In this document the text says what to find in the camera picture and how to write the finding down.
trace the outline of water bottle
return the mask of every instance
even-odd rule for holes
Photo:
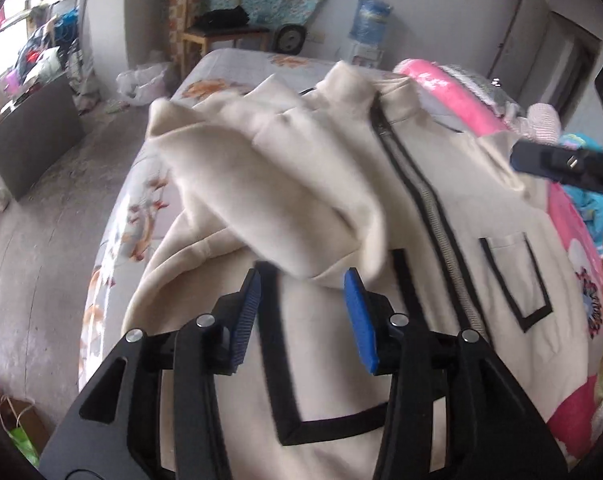
[[[360,43],[379,46],[386,34],[392,7],[382,0],[359,0],[348,37]]]

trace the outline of clothes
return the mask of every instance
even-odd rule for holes
[[[389,378],[367,375],[358,359],[341,290],[349,267],[413,322],[421,307],[432,330],[475,327],[545,420],[585,383],[581,292],[552,222],[528,201],[546,181],[522,180],[509,166],[516,139],[451,132],[421,110],[408,78],[370,82],[342,62],[303,97],[269,78],[192,110],[151,106],[147,142],[171,166],[184,212],[149,262],[123,332],[180,328],[238,290],[258,258],[281,269],[283,334],[260,317],[239,372],[215,380],[235,478],[372,477],[381,430],[280,445],[275,428],[286,420],[274,420],[264,375],[286,373],[260,353],[264,329],[283,336],[301,420],[385,402]],[[436,403],[435,465],[443,408]],[[170,450],[168,427],[162,439]]]
[[[525,139],[542,144],[557,144],[561,135],[561,120],[557,111],[544,103],[531,105],[526,117],[517,117],[508,126]]]
[[[249,21],[248,14],[242,6],[233,9],[215,9],[195,18],[195,27],[204,29],[243,27]]]
[[[405,59],[395,67],[393,72],[413,78],[416,83],[454,112],[478,137],[508,129],[507,124],[499,119],[492,108],[485,106],[455,78],[430,61]]]
[[[501,86],[492,84],[483,75],[459,65],[440,65],[439,68],[471,91],[497,117],[513,119],[520,112],[517,102]]]

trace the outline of floral bedsheet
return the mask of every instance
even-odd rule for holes
[[[172,100],[194,106],[224,89],[236,88],[247,93],[273,74],[301,92],[313,88],[333,64],[249,50],[215,50],[197,64]],[[376,78],[399,77],[390,72],[358,70],[373,73]],[[422,106],[433,117],[452,128],[464,129],[463,123],[436,98],[419,91]],[[167,166],[144,144],[106,225],[88,285],[80,339],[80,390],[119,341],[131,296],[150,257],[181,210],[179,193]]]

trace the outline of concrete floor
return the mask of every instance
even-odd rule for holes
[[[0,214],[0,394],[59,423],[77,396],[86,289],[147,108],[83,117],[87,135]]]

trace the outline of wall socket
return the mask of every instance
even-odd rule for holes
[[[326,41],[326,32],[309,30],[306,34],[306,41],[310,41],[310,43],[324,43]]]

